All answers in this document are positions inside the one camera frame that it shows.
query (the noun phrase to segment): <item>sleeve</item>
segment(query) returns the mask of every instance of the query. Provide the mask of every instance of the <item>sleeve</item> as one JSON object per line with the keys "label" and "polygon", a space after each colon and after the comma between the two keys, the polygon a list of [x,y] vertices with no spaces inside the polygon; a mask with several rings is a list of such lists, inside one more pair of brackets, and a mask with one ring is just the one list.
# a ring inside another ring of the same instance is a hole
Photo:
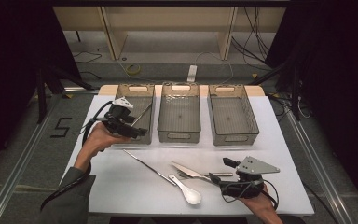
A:
{"label": "sleeve", "polygon": [[[74,182],[82,175],[81,170],[75,167],[69,168],[60,184],[60,188]],[[95,175],[90,175],[81,184],[48,202],[40,212],[36,223],[87,223],[89,196],[94,181]]]}

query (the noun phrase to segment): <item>plastic spoon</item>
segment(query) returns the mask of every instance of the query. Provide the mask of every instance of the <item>plastic spoon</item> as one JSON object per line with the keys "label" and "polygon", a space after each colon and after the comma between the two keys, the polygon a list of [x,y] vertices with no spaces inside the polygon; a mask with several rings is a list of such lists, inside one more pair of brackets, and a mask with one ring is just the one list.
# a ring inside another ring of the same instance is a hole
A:
{"label": "plastic spoon", "polygon": [[175,184],[177,186],[179,186],[179,188],[182,190],[183,192],[183,195],[185,195],[185,198],[186,198],[186,201],[190,204],[197,204],[201,201],[201,195],[189,188],[189,187],[186,187],[184,184],[182,184],[182,182],[180,182],[180,180],[178,180],[178,178],[176,178],[175,175],[168,175],[168,177],[173,181],[175,182]]}

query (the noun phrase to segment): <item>human hand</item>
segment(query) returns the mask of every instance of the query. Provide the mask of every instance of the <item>human hand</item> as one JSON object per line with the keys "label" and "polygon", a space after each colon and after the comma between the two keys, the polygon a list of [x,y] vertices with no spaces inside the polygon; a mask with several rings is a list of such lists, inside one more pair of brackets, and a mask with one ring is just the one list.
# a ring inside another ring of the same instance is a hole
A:
{"label": "human hand", "polygon": [[[269,193],[267,186],[264,185],[263,190]],[[272,206],[272,201],[264,194],[260,193],[257,197],[245,199],[239,198],[257,217],[259,217],[264,223],[269,224],[281,224],[282,221],[275,212]]]}
{"label": "human hand", "polygon": [[113,144],[129,141],[129,137],[113,136],[106,127],[99,122],[94,126],[83,147],[80,149],[74,167],[86,172],[91,158],[96,156],[99,151],[104,150]]}

